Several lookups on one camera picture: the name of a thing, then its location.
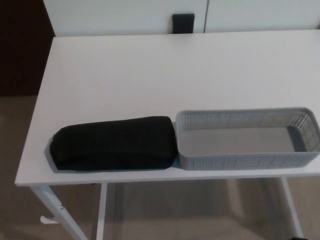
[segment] desk top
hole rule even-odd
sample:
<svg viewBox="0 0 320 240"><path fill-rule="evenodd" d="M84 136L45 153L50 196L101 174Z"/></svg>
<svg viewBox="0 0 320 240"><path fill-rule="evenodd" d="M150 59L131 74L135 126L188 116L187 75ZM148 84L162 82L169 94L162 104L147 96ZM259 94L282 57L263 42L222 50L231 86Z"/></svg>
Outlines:
<svg viewBox="0 0 320 240"><path fill-rule="evenodd" d="M68 125L181 110L307 107L320 121L319 63L320 30L56 37L15 183L318 175L320 157L294 169L57 173L45 149Z"/></svg>

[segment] black pillow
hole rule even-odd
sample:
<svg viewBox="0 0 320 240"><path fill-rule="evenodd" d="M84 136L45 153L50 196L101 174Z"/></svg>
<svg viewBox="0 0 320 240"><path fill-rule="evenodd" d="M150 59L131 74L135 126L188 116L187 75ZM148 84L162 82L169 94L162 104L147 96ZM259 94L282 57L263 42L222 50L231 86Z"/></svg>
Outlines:
<svg viewBox="0 0 320 240"><path fill-rule="evenodd" d="M177 156L167 116L66 126L52 138L58 170L103 171L169 168Z"/></svg>

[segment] white cabinet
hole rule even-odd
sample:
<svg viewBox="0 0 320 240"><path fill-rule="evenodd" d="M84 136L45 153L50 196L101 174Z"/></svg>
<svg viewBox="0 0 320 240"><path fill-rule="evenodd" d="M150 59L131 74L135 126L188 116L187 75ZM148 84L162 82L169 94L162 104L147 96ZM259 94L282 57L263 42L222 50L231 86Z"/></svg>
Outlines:
<svg viewBox="0 0 320 240"><path fill-rule="evenodd" d="M56 36L169 34L172 14L195 14L203 33L207 0L44 0Z"/></svg>
<svg viewBox="0 0 320 240"><path fill-rule="evenodd" d="M315 29L320 0L209 0L206 33Z"/></svg>

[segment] basket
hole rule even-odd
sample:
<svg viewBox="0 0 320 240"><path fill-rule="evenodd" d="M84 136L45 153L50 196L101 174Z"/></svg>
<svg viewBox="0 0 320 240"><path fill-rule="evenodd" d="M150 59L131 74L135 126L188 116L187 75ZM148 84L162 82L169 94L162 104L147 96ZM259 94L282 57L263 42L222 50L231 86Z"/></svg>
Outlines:
<svg viewBox="0 0 320 240"><path fill-rule="evenodd" d="M303 107L186 110L176 116L185 170L300 168L320 153L320 130Z"/></svg>

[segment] desk leg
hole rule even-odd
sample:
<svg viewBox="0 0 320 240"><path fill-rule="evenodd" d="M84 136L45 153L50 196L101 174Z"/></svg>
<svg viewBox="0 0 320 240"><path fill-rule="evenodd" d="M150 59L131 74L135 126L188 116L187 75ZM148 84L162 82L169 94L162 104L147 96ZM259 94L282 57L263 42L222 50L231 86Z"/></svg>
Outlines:
<svg viewBox="0 0 320 240"><path fill-rule="evenodd" d="M108 183L102 183L101 193L100 193L99 216L98 216L98 222L96 227L96 240L104 239L107 189L108 189Z"/></svg>
<svg viewBox="0 0 320 240"><path fill-rule="evenodd" d="M292 223L293 223L293 226L294 226L296 237L303 238L304 235L303 235L302 230L301 230L298 214L297 214L297 211L296 211L296 208L295 208L294 200L293 200L293 198L291 196L291 192L290 192L290 188L289 188L289 185L288 185L288 182L287 182L287 178L286 177L281 177L281 182L282 182L282 186L283 186L283 190L284 190L284 193L285 193L285 196L286 196L287 203L289 205L291 219L292 219Z"/></svg>
<svg viewBox="0 0 320 240"><path fill-rule="evenodd" d="M84 232L80 229L75 220L59 201L55 193L49 186L32 186L31 190L51 211L55 219L62 224L75 240L88 240Z"/></svg>

